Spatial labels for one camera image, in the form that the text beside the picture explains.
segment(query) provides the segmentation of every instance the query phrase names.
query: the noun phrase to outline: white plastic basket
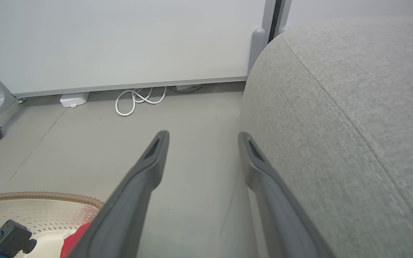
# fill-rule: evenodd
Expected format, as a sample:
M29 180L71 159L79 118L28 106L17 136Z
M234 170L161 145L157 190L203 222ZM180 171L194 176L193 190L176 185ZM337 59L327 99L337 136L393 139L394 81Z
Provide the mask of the white plastic basket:
M17 258L59 258L63 234L91 222L103 202L79 195L23 192L0 195L0 227L12 219L30 230L38 242Z

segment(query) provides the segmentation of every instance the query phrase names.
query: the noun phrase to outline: basket rim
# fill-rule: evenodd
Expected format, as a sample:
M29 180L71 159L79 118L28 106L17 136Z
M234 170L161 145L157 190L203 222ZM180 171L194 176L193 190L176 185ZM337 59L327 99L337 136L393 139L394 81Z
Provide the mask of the basket rim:
M57 193L57 192L12 192L12 193L1 193L0 201L6 200L27 200L27 199L38 199L38 200L55 200L55 201L71 201L79 204L87 204L97 209L101 209L105 203L96 198L77 195L77 194L67 194L67 193Z

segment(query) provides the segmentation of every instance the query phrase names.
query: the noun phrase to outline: gray fabric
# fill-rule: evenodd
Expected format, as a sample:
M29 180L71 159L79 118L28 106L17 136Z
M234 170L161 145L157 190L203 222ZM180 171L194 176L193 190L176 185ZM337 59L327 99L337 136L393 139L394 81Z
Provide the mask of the gray fabric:
M338 257L413 257L413 18L278 36L249 76L241 130Z

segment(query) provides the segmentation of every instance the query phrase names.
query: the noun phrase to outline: red object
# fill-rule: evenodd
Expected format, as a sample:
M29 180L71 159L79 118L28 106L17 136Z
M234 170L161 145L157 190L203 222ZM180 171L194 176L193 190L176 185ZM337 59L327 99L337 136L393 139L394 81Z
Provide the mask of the red object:
M62 252L60 253L60 258L67 258L69 253L76 246L76 243L81 239L82 235L85 233L87 228L90 226L91 222L80 226L76 233L67 237L63 242Z

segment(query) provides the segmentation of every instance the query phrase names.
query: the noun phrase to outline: white panel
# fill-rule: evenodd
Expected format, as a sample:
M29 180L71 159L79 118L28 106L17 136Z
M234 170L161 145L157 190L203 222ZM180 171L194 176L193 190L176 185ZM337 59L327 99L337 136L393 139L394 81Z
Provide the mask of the white panel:
M265 0L0 0L14 94L246 76Z
M292 0L286 25L365 16L413 16L413 0Z

